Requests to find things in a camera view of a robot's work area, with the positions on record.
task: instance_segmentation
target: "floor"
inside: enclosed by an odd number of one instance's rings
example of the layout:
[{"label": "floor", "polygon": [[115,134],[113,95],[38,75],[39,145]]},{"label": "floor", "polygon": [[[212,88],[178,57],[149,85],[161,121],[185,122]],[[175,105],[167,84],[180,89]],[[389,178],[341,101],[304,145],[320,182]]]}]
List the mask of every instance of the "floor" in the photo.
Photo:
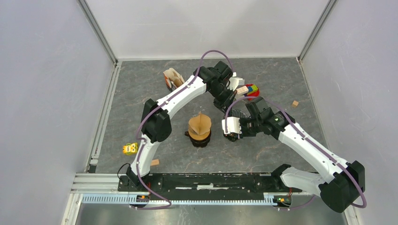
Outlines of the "floor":
[{"label": "floor", "polygon": [[[293,206],[308,201],[308,196],[293,196]],[[136,211],[121,204],[82,204],[77,225],[213,225],[213,224],[294,224],[346,225],[344,213],[329,209],[317,198],[304,209],[277,212],[270,206],[175,205],[167,210]]]},{"label": "floor", "polygon": [[[204,65],[212,67],[218,61],[205,60]],[[232,59],[232,62],[238,77],[244,78],[245,83],[257,85],[263,97],[284,107],[306,132],[325,144],[295,58]],[[135,142],[134,132],[139,126],[144,102],[169,94],[162,72],[172,67],[187,80],[198,65],[199,60],[122,63],[96,173],[116,173],[122,164],[134,160],[135,155],[122,153],[122,146]],[[294,100],[299,102],[297,108],[291,107]],[[236,108],[245,109],[244,103],[238,103]],[[189,138],[184,136],[188,120],[199,112],[212,120],[211,141],[205,148],[193,147]],[[213,106],[213,97],[209,93],[189,102],[174,116],[173,131],[154,157],[160,160],[160,164],[153,166],[151,172],[271,172],[283,163],[304,171],[314,170],[296,152],[270,136],[258,134],[234,143],[228,141],[222,135],[222,117],[222,112]]]}]

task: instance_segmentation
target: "white panel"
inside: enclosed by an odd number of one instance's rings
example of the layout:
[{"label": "white panel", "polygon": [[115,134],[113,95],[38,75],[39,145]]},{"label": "white panel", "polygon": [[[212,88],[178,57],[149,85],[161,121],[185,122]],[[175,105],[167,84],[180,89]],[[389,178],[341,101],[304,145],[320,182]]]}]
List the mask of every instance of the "white panel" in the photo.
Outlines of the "white panel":
[{"label": "white panel", "polygon": [[365,166],[365,225],[398,220],[397,11],[395,0],[338,1],[304,59],[330,150]]},{"label": "white panel", "polygon": [[87,1],[120,59],[297,56],[327,0]]},{"label": "white panel", "polygon": [[0,224],[57,225],[113,64],[75,0],[0,3]]}]

